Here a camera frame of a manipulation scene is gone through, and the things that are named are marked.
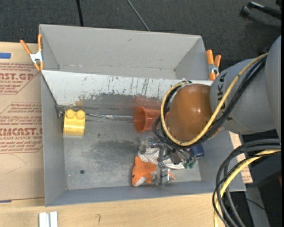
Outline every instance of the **gray bin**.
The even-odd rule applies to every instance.
[[[40,33],[46,206],[213,192],[233,149],[228,131],[203,144],[205,156],[192,169],[173,170],[175,182],[133,187],[139,138],[153,133],[137,133],[132,121],[87,117],[84,136],[64,136],[56,110],[131,116],[141,104],[159,108],[183,78],[210,85],[201,36],[50,25]],[[244,190],[240,175],[230,189]]]

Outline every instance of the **white plastic piece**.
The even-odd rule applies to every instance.
[[[58,227],[58,213],[39,213],[39,227]]]

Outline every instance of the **orange clamp handle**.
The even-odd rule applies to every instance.
[[[38,45],[39,45],[39,50],[42,51],[42,48],[43,48],[42,34],[38,35]]]
[[[215,65],[215,66],[219,66],[219,65],[220,65],[220,63],[221,63],[221,58],[222,58],[221,55],[217,55],[217,56],[215,57],[215,59],[214,59],[214,65]]]
[[[214,61],[213,61],[213,52],[212,52],[212,50],[206,50],[206,56],[207,56],[208,65],[213,64]]]
[[[30,55],[32,52],[30,51],[30,49],[28,48],[28,46],[26,45],[24,40],[20,40],[20,43],[23,45],[24,50],[26,51],[26,53]]]

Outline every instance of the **black cable on floor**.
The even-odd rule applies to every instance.
[[[133,9],[133,11],[136,13],[136,15],[138,16],[138,18],[141,20],[141,22],[143,23],[143,25],[145,26],[145,28],[150,31],[150,29],[148,28],[148,26],[146,25],[146,23],[144,22],[144,20],[142,19],[142,17],[140,16],[140,14],[138,13],[138,11],[134,8],[134,6],[132,5],[132,3],[130,2],[130,0],[126,0],[127,3],[131,6],[131,8]]]

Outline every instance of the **bin floor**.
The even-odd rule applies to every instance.
[[[64,157],[69,190],[131,185],[139,137],[133,122],[86,118],[84,136],[64,136]],[[176,182],[201,181],[198,163],[192,169],[171,170]]]

